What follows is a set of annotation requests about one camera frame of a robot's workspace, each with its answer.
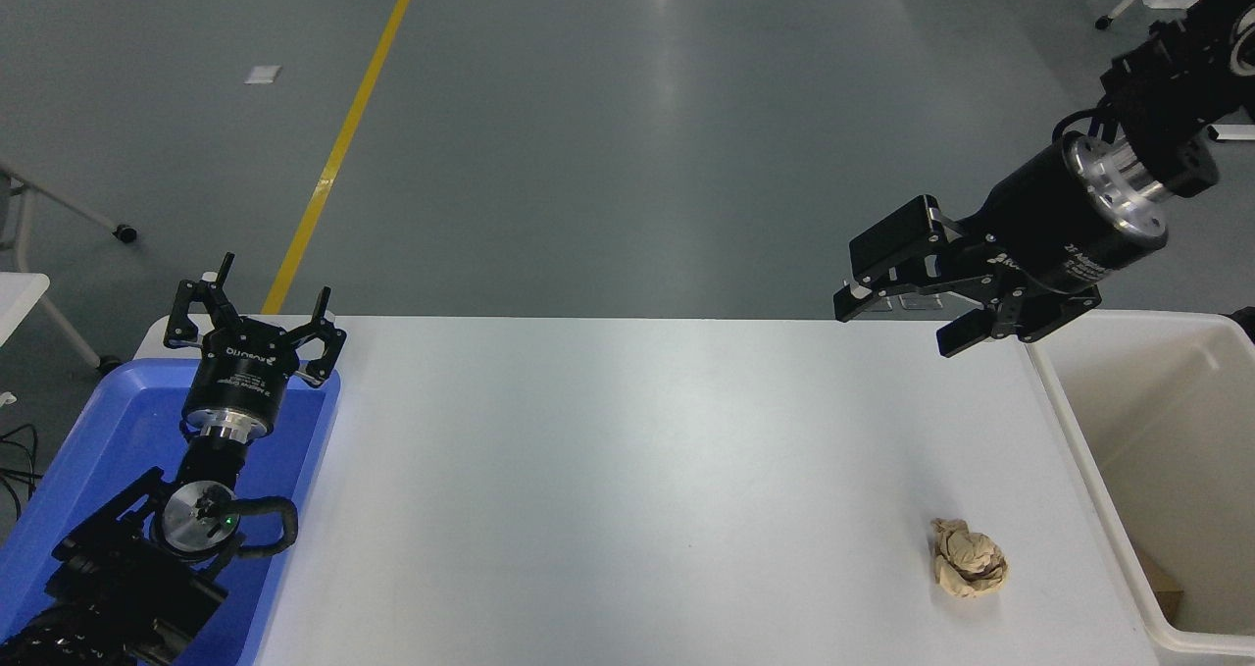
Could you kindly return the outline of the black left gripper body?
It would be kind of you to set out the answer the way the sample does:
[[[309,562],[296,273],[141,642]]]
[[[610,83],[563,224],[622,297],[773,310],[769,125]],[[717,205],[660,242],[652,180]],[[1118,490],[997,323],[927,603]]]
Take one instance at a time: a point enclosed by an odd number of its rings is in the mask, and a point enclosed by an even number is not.
[[[206,335],[200,367],[184,398],[184,420],[208,411],[237,411],[255,420],[277,419],[299,365],[287,330],[238,319]]]

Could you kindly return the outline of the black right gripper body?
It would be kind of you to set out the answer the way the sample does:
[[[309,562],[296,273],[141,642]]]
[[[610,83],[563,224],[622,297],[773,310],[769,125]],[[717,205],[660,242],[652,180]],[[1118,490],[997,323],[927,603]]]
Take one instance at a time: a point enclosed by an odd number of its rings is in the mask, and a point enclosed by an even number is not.
[[[1017,337],[1035,341],[1083,314],[1086,296],[1138,260],[1138,237],[1112,218],[1106,183],[1086,173],[1103,144],[1052,144],[986,193],[964,232],[994,242],[1024,278]]]

